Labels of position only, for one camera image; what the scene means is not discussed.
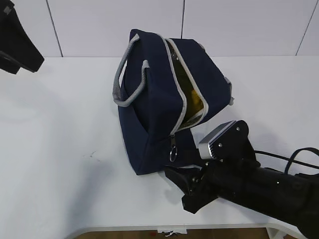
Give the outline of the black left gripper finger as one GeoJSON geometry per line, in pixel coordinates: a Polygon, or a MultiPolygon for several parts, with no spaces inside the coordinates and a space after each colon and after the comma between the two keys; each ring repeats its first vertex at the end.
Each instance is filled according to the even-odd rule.
{"type": "Polygon", "coordinates": [[[14,3],[0,2],[0,68],[17,74],[20,68],[37,72],[44,58],[24,31],[14,3]]]}

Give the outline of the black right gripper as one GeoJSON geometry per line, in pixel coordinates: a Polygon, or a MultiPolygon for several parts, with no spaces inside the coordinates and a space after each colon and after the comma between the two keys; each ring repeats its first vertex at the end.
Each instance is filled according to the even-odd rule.
{"type": "Polygon", "coordinates": [[[243,191],[247,178],[261,166],[248,139],[244,120],[236,123],[213,144],[216,159],[206,159],[204,167],[164,167],[164,174],[185,195],[183,208],[195,214],[219,197],[232,198],[243,191]]]}

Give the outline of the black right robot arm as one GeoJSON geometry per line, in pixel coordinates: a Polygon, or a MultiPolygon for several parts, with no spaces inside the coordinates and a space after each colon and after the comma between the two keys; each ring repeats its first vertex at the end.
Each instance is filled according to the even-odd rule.
{"type": "Polygon", "coordinates": [[[165,176],[183,193],[183,208],[196,213],[222,198],[296,226],[309,239],[319,236],[319,176],[289,174],[261,167],[243,120],[219,125],[199,143],[201,168],[165,168],[165,176]]]}

